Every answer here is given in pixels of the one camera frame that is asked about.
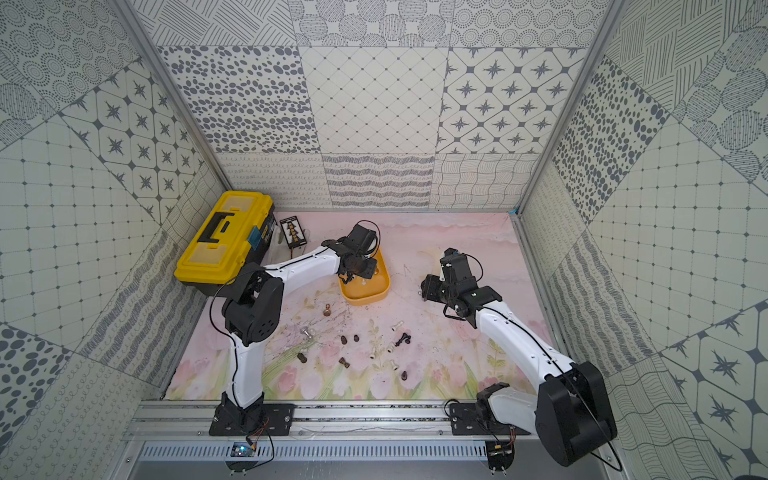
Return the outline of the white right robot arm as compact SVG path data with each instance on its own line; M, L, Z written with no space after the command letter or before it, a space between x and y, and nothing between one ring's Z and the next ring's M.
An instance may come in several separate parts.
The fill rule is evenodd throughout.
M533 433L561 466L610 446L617 426L599 369L589 361L575 362L524 325L498 292L479 285L470 259L447 249L440 260L442 273L424 278L421 296L441 304L446 318L465 322L492 340L535 389L526 394L505 382L482 389L474 403L474 424L491 436Z

